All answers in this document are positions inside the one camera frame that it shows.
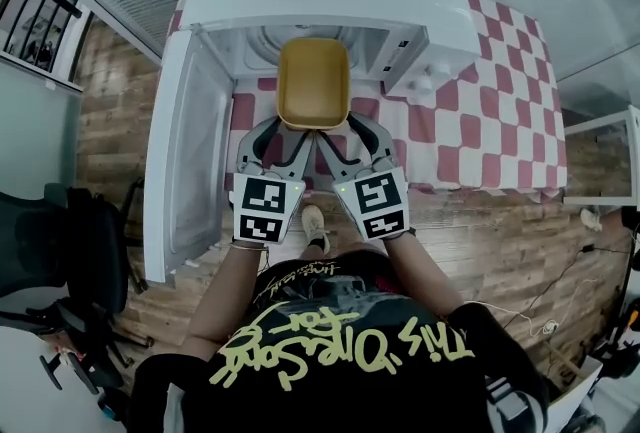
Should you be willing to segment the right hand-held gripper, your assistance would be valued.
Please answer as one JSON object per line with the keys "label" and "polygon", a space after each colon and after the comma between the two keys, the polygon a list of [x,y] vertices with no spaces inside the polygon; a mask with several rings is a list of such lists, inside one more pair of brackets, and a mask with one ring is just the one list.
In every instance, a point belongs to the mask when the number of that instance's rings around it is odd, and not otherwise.
{"label": "right hand-held gripper", "polygon": [[347,122],[364,144],[371,164],[347,159],[324,131],[316,131],[316,144],[335,181],[333,191],[365,241],[401,235],[410,229],[408,183],[403,168],[395,166],[393,139],[363,114],[350,112]]}

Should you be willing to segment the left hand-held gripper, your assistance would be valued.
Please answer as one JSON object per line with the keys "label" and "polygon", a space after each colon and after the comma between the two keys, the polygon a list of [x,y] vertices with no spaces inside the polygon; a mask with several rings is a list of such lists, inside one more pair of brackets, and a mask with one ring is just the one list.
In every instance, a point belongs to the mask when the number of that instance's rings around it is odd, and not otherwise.
{"label": "left hand-held gripper", "polygon": [[[237,164],[262,164],[279,116],[268,118],[240,141]],[[306,183],[302,179],[314,142],[312,130],[296,133],[296,145],[289,159],[273,163],[266,175],[236,172],[230,195],[234,215],[234,238],[245,242],[281,244],[296,212]]]}

